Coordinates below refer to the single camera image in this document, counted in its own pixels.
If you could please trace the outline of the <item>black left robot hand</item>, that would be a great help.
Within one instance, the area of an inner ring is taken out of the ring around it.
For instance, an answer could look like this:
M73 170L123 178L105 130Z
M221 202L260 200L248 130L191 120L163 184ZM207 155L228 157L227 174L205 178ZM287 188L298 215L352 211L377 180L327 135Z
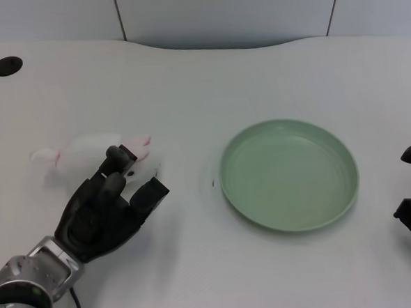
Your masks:
M123 145L110 146L93 177L86 179L67 203L55 238L82 263L125 244L169 193L152 177L126 201L121 196L125 175L136 160Z

